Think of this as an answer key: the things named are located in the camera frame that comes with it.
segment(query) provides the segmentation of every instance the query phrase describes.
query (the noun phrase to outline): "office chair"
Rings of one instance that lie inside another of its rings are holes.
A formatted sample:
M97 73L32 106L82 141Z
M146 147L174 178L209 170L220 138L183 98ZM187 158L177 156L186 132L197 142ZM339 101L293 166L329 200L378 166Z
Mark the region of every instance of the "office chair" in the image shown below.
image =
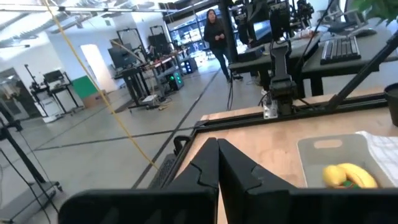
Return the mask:
M353 30L347 30L354 27L359 29L366 24L366 20L361 12L357 9L350 9L353 0L345 1L344 11L340 8L340 1L334 1L328 10L328 15L323 20L322 24L329 25L328 32L339 35L348 35Z

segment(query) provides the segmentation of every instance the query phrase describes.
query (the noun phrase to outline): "concrete floor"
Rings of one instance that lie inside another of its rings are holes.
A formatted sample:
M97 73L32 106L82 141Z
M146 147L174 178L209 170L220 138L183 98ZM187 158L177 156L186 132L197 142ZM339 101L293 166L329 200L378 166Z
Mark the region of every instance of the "concrete floor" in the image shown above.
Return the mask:
M360 88L386 86L398 82L398 76L394 72L397 66L397 62L383 64L381 71L373 73ZM208 66L201 67L199 72L184 79L185 86L171 96L172 102L163 111L133 109L132 113L128 110L118 113L132 135L164 131L162 134L135 138L148 157L153 158L158 153L176 127L181 130L174 136L188 135L190 128L204 114L226 111L229 85L223 74L218 72L219 67L218 62L212 60ZM256 106L261 97L261 88L250 85L249 75L243 75L243 77L242 82L234 82L233 110ZM350 78L352 75L324 78L325 94L339 91ZM308 80L305 82L305 91L307 95L310 94ZM201 93L203 95L187 114ZM130 99L126 89L115 91L109 97L113 108L117 108ZM19 133L13 132L12 135L16 141L43 173L29 146L35 149L35 155L47 171L50 180L57 180L63 186L65 192L57 194L54 199L58 208L69 196L82 190L130 189L148 165L137 148L125 137L126 134L104 105L83 110L74 116L67 116L51 124L44 124L37 119L25 121L22 125L24 127L22 134L27 143ZM32 181L31 175L10 144L3 141L0 147L22 175ZM155 163L159 166L163 158L172 153L173 149L173 144L168 143ZM0 163L4 170L3 207L26 190L27 186L2 156L0 156ZM146 188L154 175L155 169L151 168L138 187ZM48 207L47 212L53 223L56 223L54 209ZM47 223L47 221L44 213L40 212L29 223Z

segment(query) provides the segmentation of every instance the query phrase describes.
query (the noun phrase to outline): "banana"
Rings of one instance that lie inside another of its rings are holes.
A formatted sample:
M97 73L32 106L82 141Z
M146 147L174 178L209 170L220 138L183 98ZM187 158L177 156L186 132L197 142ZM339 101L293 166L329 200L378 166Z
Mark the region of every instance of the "banana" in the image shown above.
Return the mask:
M338 164L337 167L342 168L345 171L347 179L354 182L361 188L377 188L377 182L374 178L366 172L366 170L360 168L357 165L344 163Z
M345 170L338 166L330 165L323 168L323 181L329 187L340 186L347 180Z

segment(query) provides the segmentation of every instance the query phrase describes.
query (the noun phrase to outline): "woman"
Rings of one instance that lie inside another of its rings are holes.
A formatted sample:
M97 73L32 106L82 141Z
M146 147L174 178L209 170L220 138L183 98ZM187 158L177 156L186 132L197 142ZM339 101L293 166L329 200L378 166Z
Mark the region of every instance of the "woman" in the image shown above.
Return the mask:
M227 79L227 82L231 81L231 77L228 75L228 69L225 64L225 57L228 61L231 61L226 45L226 38L224 35L223 23L220 19L217 19L216 12L212 9L207 11L207 20L205 26L204 40L209 43L210 50L216 56L220 62L221 69Z

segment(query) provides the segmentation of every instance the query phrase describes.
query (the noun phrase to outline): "black jacket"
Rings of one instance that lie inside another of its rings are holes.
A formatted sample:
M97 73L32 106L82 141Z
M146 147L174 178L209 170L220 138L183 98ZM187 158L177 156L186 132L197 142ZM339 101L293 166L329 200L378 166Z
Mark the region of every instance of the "black jacket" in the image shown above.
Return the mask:
M223 23L220 19L217 19L215 23L208 22L206 24L203 38L209 43L210 49L226 48L226 37L216 40L216 36L221 34L225 35Z

